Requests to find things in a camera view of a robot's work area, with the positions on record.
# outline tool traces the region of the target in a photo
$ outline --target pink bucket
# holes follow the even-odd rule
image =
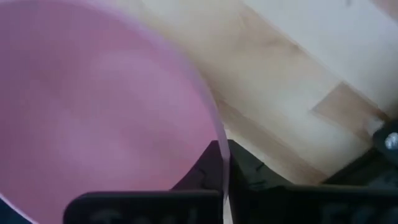
[[[228,167],[206,86],[140,23],[87,2],[6,1],[0,49],[0,196],[31,222],[61,223],[86,192],[171,189],[212,140]]]

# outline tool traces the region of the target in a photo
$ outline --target wooden floor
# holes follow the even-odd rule
[[[194,62],[229,138],[294,183],[356,159],[370,146],[364,120],[397,111],[398,25],[368,0],[118,5]]]

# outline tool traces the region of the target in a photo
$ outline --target metal bolt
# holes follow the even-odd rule
[[[391,133],[385,141],[386,147],[389,150],[398,149],[398,133]]]

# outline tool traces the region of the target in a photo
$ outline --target black plastic object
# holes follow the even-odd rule
[[[212,142],[171,191],[87,194],[68,206],[65,224],[222,223],[217,147]],[[374,149],[325,182],[339,186],[307,187],[291,184],[236,142],[229,148],[234,224],[398,223],[398,172]]]
[[[198,224],[223,221],[215,190],[98,192],[82,195],[65,210],[64,224]]]

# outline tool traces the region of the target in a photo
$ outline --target wood grain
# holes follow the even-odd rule
[[[388,10],[396,4],[375,1]],[[372,1],[244,2],[380,109],[398,114],[398,25]]]
[[[228,136],[285,178],[316,184],[368,148],[356,129],[313,112],[342,78],[258,8],[240,0],[118,4],[194,62],[218,102]],[[318,111],[325,113],[320,106]]]
[[[373,0],[382,10],[386,11],[392,18],[398,21],[398,1],[396,0]]]
[[[364,141],[371,141],[364,125],[372,117],[388,120],[388,116],[362,94],[345,83],[340,83],[313,112],[355,133]]]

